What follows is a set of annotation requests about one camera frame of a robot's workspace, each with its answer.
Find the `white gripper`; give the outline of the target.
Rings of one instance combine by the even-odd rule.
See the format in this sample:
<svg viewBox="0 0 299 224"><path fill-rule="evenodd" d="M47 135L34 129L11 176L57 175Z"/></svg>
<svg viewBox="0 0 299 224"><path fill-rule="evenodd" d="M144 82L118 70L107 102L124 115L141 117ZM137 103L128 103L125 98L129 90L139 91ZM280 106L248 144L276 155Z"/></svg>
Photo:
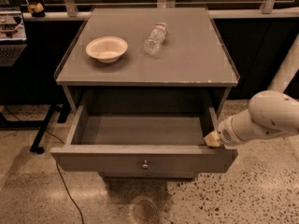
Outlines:
<svg viewBox="0 0 299 224"><path fill-rule="evenodd" d="M252 121L248 110L232 115L221 121L218 131L213 131L204 137L209 147L220 147L222 143L229 147L236 147L249 141L253 134Z"/></svg>

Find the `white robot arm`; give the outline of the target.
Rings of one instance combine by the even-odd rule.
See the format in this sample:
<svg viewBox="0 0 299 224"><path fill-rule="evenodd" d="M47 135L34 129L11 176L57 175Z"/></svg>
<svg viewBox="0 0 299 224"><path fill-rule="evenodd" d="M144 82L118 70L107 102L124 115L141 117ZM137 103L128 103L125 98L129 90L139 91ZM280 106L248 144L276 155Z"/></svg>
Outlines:
<svg viewBox="0 0 299 224"><path fill-rule="evenodd" d="M299 102L284 93L299 69L299 35L268 89L256 93L248 108L219 122L205 136L209 147L236 147L256 139L299 134Z"/></svg>

